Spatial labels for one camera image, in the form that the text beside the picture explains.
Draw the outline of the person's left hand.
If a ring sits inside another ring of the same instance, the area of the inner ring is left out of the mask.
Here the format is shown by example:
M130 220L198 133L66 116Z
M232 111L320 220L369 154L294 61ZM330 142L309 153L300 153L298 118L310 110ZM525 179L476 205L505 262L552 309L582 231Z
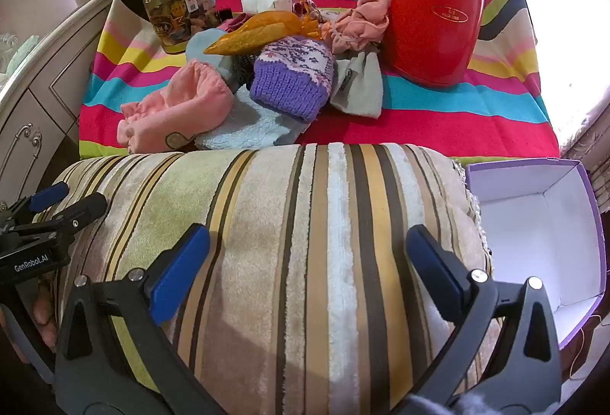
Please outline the person's left hand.
M37 291L35 293L34 300L32 301L31 316L36 323L36 327L42 340L45 342L45 345L47 345L52 351L55 351L58 332L50 282L38 282ZM13 346L13 350L16 352L16 355L20 358L23 364L27 364L29 360L8 330L7 319L4 312L1 312L1 327L8 337L10 345Z

